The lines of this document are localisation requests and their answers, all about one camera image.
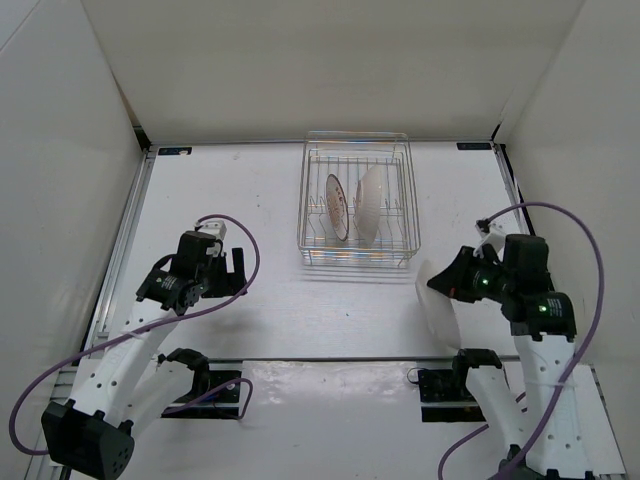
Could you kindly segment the wire dish rack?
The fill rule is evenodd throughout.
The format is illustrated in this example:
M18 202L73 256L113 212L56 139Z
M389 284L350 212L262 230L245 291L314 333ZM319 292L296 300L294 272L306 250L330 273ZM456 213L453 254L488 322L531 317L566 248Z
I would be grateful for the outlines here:
M421 247L409 137L309 132L302 157L297 242L308 265L406 267Z

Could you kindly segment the left blue corner label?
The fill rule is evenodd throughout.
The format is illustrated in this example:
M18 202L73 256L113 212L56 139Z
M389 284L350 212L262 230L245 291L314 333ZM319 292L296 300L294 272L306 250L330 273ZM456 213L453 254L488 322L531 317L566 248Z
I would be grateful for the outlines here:
M192 147L163 147L157 152L159 156L188 156L192 154Z

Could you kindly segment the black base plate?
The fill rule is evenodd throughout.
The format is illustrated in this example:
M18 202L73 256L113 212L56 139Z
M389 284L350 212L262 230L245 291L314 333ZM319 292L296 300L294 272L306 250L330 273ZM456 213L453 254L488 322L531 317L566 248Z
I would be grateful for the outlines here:
M454 382L450 369L419 369L417 374L423 423L479 423L485 417L475 398Z
M208 383L203 383L199 390L191 391L177 399L168 409L174 409L195 399L199 394L218 387L219 385L242 377L240 370L210 370ZM226 386L223 390L211 394L198 404L179 412L164 411L162 418L168 419L204 419L204 420L232 420L240 413L241 384Z

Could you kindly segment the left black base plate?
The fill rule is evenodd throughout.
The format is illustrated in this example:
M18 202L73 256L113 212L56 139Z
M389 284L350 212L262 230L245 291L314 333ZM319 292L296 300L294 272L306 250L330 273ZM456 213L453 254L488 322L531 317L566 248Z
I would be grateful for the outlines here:
M174 409L195 399L199 394L218 387L219 385L242 377L240 370L210 370L208 383L203 383L199 390L191 391L177 399L168 409ZM226 386L223 390L211 394L198 404L179 412L164 411L162 418L168 419L204 419L204 420L232 420L240 413L241 384Z

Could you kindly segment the floral patterned plate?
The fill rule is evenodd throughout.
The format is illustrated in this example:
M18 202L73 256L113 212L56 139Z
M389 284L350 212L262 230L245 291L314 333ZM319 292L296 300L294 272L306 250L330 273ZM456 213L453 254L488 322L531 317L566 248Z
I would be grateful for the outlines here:
M373 244L380 222L382 202L382 167L367 170L358 182L355 196L354 222L362 243Z
M429 260L424 260L418 270L415 288L423 316L433 337L443 346L461 348L461 334L451 300L427 285L436 275Z

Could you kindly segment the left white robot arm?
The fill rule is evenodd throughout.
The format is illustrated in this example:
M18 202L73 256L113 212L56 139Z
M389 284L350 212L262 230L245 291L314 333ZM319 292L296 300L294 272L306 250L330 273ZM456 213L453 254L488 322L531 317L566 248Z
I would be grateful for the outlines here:
M50 403L41 423L51 459L92 479L117 479L146 427L175 401L209 395L208 359L158 349L200 299L232 297L246 284L244 253L223 251L226 225L210 221L183 233L177 251L158 260L136 292L121 343L106 348L69 399Z

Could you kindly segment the blue corner label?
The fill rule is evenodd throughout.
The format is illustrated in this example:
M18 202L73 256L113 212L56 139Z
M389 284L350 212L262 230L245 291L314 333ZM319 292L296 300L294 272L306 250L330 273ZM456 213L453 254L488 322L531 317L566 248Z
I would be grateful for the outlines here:
M492 149L489 142L457 142L456 147L460 151L485 151Z
M192 147L163 147L157 152L159 156L188 156L192 154Z

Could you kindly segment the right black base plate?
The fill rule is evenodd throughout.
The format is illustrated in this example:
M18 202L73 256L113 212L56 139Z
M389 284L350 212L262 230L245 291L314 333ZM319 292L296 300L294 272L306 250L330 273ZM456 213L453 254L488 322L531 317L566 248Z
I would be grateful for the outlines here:
M479 423L485 417L475 398L454 382L450 369L419 369L417 374L423 423Z

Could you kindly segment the brown patterned small plate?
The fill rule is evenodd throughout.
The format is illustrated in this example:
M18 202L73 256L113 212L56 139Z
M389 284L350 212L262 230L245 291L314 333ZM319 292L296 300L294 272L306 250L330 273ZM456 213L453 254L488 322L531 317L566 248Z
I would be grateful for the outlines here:
M325 200L329 220L337 239L346 241L349 234L348 202L342 185L334 174L327 177Z

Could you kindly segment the right blue corner label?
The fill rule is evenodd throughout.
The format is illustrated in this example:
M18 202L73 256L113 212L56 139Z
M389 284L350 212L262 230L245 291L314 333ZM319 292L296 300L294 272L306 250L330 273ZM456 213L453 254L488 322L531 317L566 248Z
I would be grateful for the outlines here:
M457 142L456 147L460 151L485 151L492 149L489 142Z

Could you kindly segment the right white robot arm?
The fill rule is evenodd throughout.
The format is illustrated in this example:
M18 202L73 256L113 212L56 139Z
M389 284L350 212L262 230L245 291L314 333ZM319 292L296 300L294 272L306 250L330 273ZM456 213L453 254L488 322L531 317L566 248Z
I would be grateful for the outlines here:
M537 236L489 234L462 247L437 271L423 262L416 291L431 333L455 350L445 386L474 399L487 426L502 440L500 479L593 479L582 440L572 370L576 323L569 297L553 289L549 248ZM524 406L511 393L498 354L465 348L453 304L491 300L510 326L525 385Z

